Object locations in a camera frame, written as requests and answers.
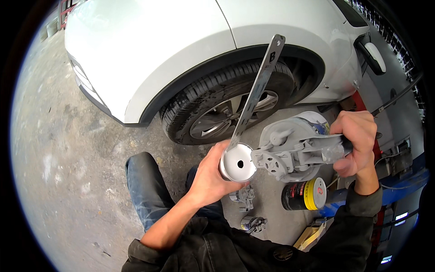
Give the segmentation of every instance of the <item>right hand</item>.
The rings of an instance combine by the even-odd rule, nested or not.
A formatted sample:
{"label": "right hand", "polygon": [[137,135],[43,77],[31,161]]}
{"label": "right hand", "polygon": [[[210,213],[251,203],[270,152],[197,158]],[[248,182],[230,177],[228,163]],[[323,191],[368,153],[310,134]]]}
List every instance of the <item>right hand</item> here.
{"label": "right hand", "polygon": [[221,177],[218,170],[219,161],[229,144],[230,140],[217,143],[199,164],[192,186],[186,194],[195,207],[202,208],[214,203],[224,195],[238,191],[249,184],[249,182],[226,181]]}
{"label": "right hand", "polygon": [[373,166],[376,131],[378,127],[368,111],[341,111],[331,125],[330,134],[342,133],[353,144],[353,151],[344,159],[334,163],[334,170],[341,177],[357,174]]}

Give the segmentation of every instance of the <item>knee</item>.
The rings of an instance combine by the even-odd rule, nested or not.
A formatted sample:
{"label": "knee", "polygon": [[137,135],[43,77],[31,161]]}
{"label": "knee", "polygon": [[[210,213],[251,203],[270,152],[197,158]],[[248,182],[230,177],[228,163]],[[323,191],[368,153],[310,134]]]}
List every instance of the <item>knee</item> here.
{"label": "knee", "polygon": [[141,152],[139,154],[133,155],[127,159],[125,162],[125,168],[128,169],[128,167],[133,165],[140,165],[140,164],[146,164],[149,162],[155,161],[153,156],[148,152]]}

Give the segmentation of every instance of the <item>paint can lid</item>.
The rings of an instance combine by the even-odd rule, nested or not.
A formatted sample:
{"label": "paint can lid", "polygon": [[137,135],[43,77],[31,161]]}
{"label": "paint can lid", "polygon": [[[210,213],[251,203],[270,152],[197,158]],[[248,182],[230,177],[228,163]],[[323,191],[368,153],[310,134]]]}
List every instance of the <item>paint can lid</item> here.
{"label": "paint can lid", "polygon": [[225,151],[220,161],[220,168],[229,180],[245,182],[252,179],[257,168],[251,159],[252,148],[243,143],[230,151]]}
{"label": "paint can lid", "polygon": [[317,178],[314,182],[313,199],[317,209],[323,208],[326,202],[326,184],[322,178]]}

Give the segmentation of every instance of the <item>stained floor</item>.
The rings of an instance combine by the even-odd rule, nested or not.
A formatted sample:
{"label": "stained floor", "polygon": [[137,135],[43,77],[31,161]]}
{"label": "stained floor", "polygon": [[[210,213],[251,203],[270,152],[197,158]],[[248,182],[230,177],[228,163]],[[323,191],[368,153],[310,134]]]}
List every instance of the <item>stained floor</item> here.
{"label": "stained floor", "polygon": [[[35,40],[22,66],[15,94],[11,147],[17,191],[30,226],[60,271],[119,271],[128,245],[143,235],[124,173],[128,157],[150,152],[169,192],[178,201],[184,180],[211,145],[171,142],[157,117],[145,128],[125,128],[85,98],[64,48],[64,32]],[[258,146],[264,126],[315,107],[280,110],[246,131],[242,141]],[[329,122],[331,113],[325,115]],[[319,173],[325,180],[331,167]],[[292,245],[312,220],[309,212],[286,211],[284,183],[259,170],[249,215],[268,219],[262,239]],[[240,227],[247,213],[228,196],[222,199],[230,225]]]}

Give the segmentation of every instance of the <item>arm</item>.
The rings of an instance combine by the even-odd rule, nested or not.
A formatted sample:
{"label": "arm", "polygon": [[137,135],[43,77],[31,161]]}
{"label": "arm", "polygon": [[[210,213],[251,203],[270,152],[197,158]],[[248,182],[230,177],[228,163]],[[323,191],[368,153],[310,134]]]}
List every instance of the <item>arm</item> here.
{"label": "arm", "polygon": [[342,177],[356,174],[356,181],[349,187],[346,204],[338,209],[328,231],[310,250],[311,255],[325,260],[324,264],[329,266],[326,270],[365,269],[371,249],[373,217],[382,204],[372,151],[376,130],[368,111],[342,111],[331,125],[331,134],[343,133],[354,146],[351,154],[334,164],[334,169]]}
{"label": "arm", "polygon": [[218,171],[229,141],[217,143],[201,161],[189,192],[142,236],[141,244],[155,250],[171,249],[192,216],[208,204],[247,184],[225,181]]}

